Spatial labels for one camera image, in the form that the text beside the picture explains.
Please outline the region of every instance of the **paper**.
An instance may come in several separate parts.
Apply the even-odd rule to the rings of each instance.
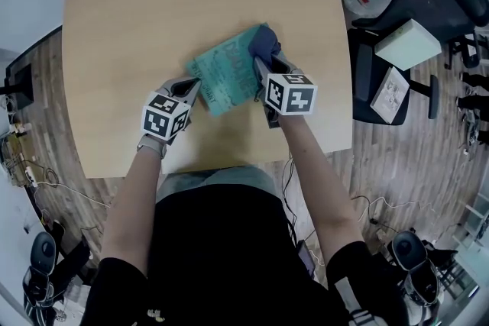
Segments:
[[[211,115],[222,115],[255,96],[258,80],[248,45],[259,27],[251,27],[187,63],[189,74],[202,80],[200,92]]]

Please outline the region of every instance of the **black t-shirt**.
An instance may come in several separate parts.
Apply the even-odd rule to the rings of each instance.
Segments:
[[[147,279],[125,261],[100,262],[82,324],[348,324],[333,285],[345,276],[363,309],[407,324],[400,293],[364,242],[343,247],[326,272],[329,291],[309,277],[277,197],[204,186],[157,204]]]

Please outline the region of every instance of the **blue cloth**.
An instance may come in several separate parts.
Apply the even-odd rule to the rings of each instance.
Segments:
[[[200,92],[211,115],[222,115],[256,95],[258,81],[248,46],[258,30],[253,26],[187,63],[189,74],[202,82]]]
[[[272,54],[278,55],[282,46],[278,42],[277,35],[268,26],[262,24],[248,45],[248,52],[254,59],[260,57],[270,69]]]

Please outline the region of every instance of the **black device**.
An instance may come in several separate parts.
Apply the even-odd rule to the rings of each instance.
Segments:
[[[297,243],[297,253],[299,254],[299,258],[303,261],[306,266],[307,273],[311,278],[314,277],[314,270],[316,270],[316,265],[314,264],[314,260],[311,257],[311,253],[307,248],[306,242],[304,240],[299,240]]]

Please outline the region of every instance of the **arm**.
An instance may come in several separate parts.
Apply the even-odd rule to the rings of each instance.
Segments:
[[[142,147],[108,211],[102,242],[102,259],[119,258],[145,276],[153,234],[154,205],[160,173],[159,154]]]
[[[351,200],[302,115],[280,116],[325,264],[346,244],[363,241]]]

